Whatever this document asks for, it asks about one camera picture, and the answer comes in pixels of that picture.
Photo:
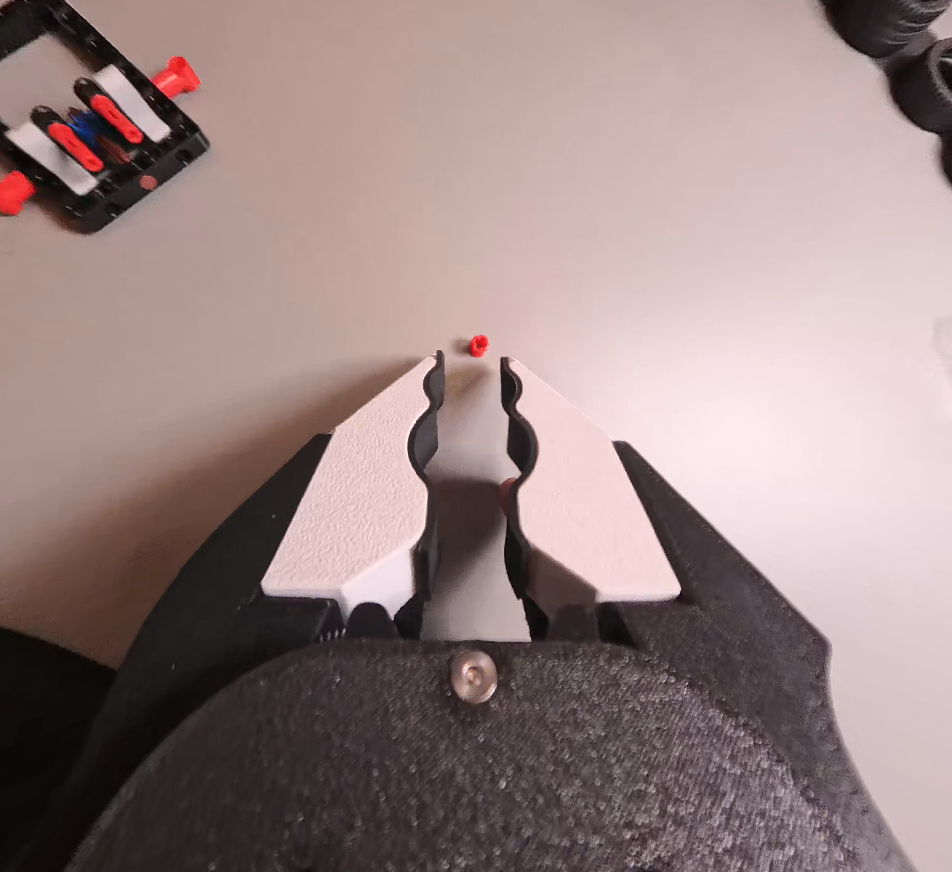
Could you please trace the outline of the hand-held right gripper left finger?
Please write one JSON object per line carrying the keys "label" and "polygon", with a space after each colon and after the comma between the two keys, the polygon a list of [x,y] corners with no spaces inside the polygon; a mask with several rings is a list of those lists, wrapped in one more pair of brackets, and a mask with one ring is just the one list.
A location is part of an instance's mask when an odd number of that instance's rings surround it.
{"label": "hand-held right gripper left finger", "polygon": [[402,637],[421,637],[439,561],[426,469],[445,387],[437,351],[336,426],[262,578],[264,595],[334,602],[346,627],[376,604]]}

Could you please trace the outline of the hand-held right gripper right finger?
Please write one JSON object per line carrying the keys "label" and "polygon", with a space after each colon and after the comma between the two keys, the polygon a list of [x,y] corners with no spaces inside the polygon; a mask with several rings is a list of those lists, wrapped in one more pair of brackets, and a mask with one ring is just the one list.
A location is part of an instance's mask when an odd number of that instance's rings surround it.
{"label": "hand-held right gripper right finger", "polygon": [[500,360],[506,453],[506,575],[531,638],[566,608],[664,604],[682,593],[612,439],[512,357]]}

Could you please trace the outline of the black lego frame assembly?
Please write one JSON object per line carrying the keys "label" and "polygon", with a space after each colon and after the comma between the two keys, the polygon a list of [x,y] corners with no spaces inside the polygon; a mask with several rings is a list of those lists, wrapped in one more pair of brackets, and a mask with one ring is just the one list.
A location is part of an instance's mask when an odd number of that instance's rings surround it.
{"label": "black lego frame assembly", "polygon": [[37,104],[20,124],[1,124],[2,216],[17,216],[39,197],[72,229],[95,233],[208,152],[207,136],[175,101],[196,92],[201,81],[181,56],[147,76],[66,0],[10,0],[2,5],[2,62],[44,38],[65,45],[82,62],[98,65],[73,83],[77,104],[70,107],[100,116],[105,135],[149,145],[156,155],[152,170],[158,187],[147,193],[135,180],[122,186],[105,182],[103,157],[97,146],[89,148],[68,126],[68,108]]}

